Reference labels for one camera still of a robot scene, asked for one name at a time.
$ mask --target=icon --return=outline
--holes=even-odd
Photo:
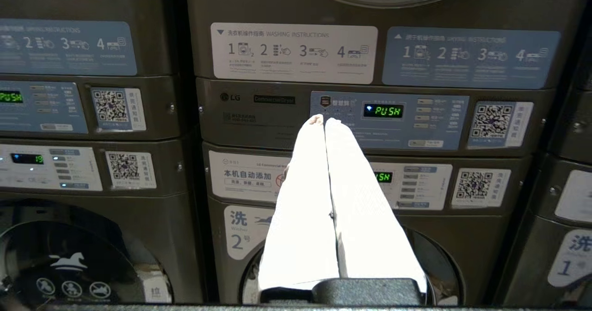
[[[62,292],[69,298],[79,298],[82,295],[82,287],[74,281],[65,281],[62,283]]]
[[[93,282],[88,290],[98,299],[105,299],[111,295],[111,287],[101,281]]]
[[[44,277],[37,279],[36,285],[37,289],[46,295],[53,295],[53,293],[56,292],[56,287],[53,283]]]
[[[81,252],[72,254],[70,258],[61,258],[58,255],[50,255],[52,259],[58,259],[58,261],[51,264],[51,267],[56,269],[64,269],[66,271],[82,271],[82,269],[88,268],[87,266],[80,263],[80,260],[84,260],[84,256]]]

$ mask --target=gray metal panel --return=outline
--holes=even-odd
[[[243,155],[262,155],[262,156],[279,156],[290,157],[289,151],[272,151],[272,150],[255,150],[232,147],[220,147],[213,144],[203,142],[203,164],[206,167],[210,166],[209,151],[217,151],[221,153],[237,153]],[[484,215],[505,215],[514,210],[514,205],[518,200],[520,193],[520,183],[524,180],[526,172],[529,169],[531,157],[512,158],[512,159],[470,159],[459,157],[406,157],[406,156],[367,156],[370,162],[386,162],[386,163],[428,163],[428,164],[450,164],[452,165],[452,174],[450,176],[450,183],[448,184],[448,191],[446,192],[446,203],[444,209],[436,210],[395,210],[397,214],[409,216],[484,216]],[[490,168],[490,169],[510,169],[512,174],[508,182],[504,200],[499,208],[474,208],[474,209],[453,209],[450,202],[452,201],[454,188],[456,185],[456,177],[460,168]],[[206,174],[206,185],[208,193],[213,195],[211,174]],[[257,201],[249,201],[242,199],[221,199],[237,204],[257,205],[258,207],[273,207],[273,203],[262,203]]]
[[[563,161],[551,155],[547,156],[541,166],[533,195],[531,196],[530,209],[538,216],[559,223],[570,224],[578,227],[592,227],[592,223],[574,222],[555,215],[557,203],[565,188],[565,183],[572,170],[592,172],[592,166]]]
[[[226,233],[224,230],[224,208],[229,203],[222,203],[212,197],[209,197],[208,203],[214,239],[220,302],[239,303],[241,280],[245,275],[247,265],[263,245],[254,248],[241,261],[231,259],[226,251]],[[464,291],[463,300],[460,302],[467,305],[480,304],[491,269],[497,258],[501,239],[506,229],[507,218],[499,216],[440,217],[404,215],[397,215],[397,217],[402,226],[423,234],[447,252],[452,262],[458,267],[462,278]]]
[[[184,116],[184,100],[180,80],[176,76],[155,77],[104,77],[104,76],[61,76],[61,75],[0,75],[0,81],[61,81],[76,83],[84,110],[89,134],[67,134],[64,132],[8,132],[0,136],[35,138],[60,138],[64,140],[161,140],[180,136],[187,125]],[[98,132],[97,115],[93,104],[91,88],[101,87],[137,88],[142,94],[146,131],[102,131]]]
[[[560,157],[592,164],[590,143],[592,92],[573,90],[558,117],[550,150]]]
[[[175,303],[204,302],[203,259],[194,235],[194,198],[189,193],[155,198],[0,192],[1,199],[46,199],[110,219],[142,241],[161,263],[171,281]]]
[[[309,118],[312,91],[380,92],[411,94],[454,94],[471,96],[459,150],[364,149],[370,155],[432,156],[524,156],[535,150],[554,97],[554,90],[434,89],[423,87],[381,87],[273,83],[261,81],[211,81],[197,79],[202,138],[226,146],[292,149],[298,130]],[[254,102],[254,95],[289,96],[294,104]],[[535,104],[521,147],[505,149],[467,149],[475,105],[479,101],[526,101]],[[253,115],[254,122],[230,123],[224,113]]]
[[[0,18],[105,20],[131,30],[138,75],[176,72],[165,0],[0,0]]]
[[[442,0],[405,9],[368,9],[333,0],[188,0],[195,74],[214,78],[210,24],[370,25],[378,28],[372,84],[381,84],[391,26],[558,31],[561,41],[545,87],[555,87],[586,0]]]
[[[20,144],[23,146],[63,146],[63,147],[92,147],[97,160],[98,171],[101,176],[103,190],[96,191],[62,191],[48,189],[0,188],[0,191],[25,193],[53,193],[61,195],[103,195],[108,197],[154,197],[183,193],[188,190],[187,169],[191,163],[188,156],[188,142],[191,135],[183,139],[162,142],[88,142],[88,141],[59,141],[59,140],[28,140],[16,138],[2,138],[0,144]],[[150,153],[156,178],[156,189],[112,189],[111,175],[105,157],[105,151],[138,151]]]

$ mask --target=washer label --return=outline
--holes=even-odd
[[[393,209],[444,209],[452,165],[370,162],[370,166]]]
[[[467,148],[522,146],[534,106],[532,102],[478,102]]]
[[[374,26],[213,23],[218,79],[370,84]]]
[[[572,170],[561,193],[555,214],[579,222],[592,222],[592,173]]]
[[[92,148],[0,144],[0,187],[102,191]]]
[[[93,87],[91,94],[100,130],[146,130],[140,89]]]
[[[394,26],[387,34],[386,85],[541,89],[561,34]]]
[[[351,128],[363,148],[457,150],[468,96],[313,91],[310,115]]]
[[[130,27],[125,22],[2,18],[0,73],[136,75]]]
[[[565,234],[547,281],[556,287],[569,284],[592,273],[592,230],[572,230]]]
[[[87,134],[76,83],[0,81],[0,131]]]
[[[275,203],[290,157],[217,153],[210,150],[212,192],[221,198]]]
[[[243,260],[267,238],[273,209],[229,205],[224,209],[226,250],[234,260]]]
[[[459,169],[452,208],[501,206],[511,173],[504,169]]]
[[[113,188],[156,188],[150,153],[105,151]]]

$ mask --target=drying instructions label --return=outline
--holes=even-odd
[[[373,26],[213,23],[218,79],[370,84]]]
[[[273,209],[229,205],[224,209],[226,250],[234,260],[243,260],[267,238]]]
[[[579,222],[592,222],[592,173],[572,170],[567,178],[555,214]]]
[[[541,89],[561,34],[394,26],[385,85]]]
[[[93,87],[99,131],[145,131],[142,94],[137,88]]]
[[[592,230],[578,229],[565,234],[547,281],[556,287],[569,284],[592,273]]]
[[[212,192],[218,197],[275,203],[290,157],[210,150]]]
[[[520,147],[528,128],[532,102],[478,102],[468,149]]]
[[[500,207],[511,173],[505,169],[459,169],[452,208]]]
[[[370,162],[370,166],[393,209],[444,209],[452,165]]]
[[[105,151],[113,188],[156,188],[150,153]]]
[[[0,73],[136,75],[130,27],[125,22],[2,18]]]

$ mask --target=blue sticker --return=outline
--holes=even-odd
[[[0,73],[136,75],[130,27],[93,20],[0,19]]]
[[[385,85],[541,89],[560,33],[394,26]]]
[[[0,131],[87,134],[76,84],[0,81]]]
[[[362,148],[457,150],[468,96],[313,91],[310,115],[351,128]]]

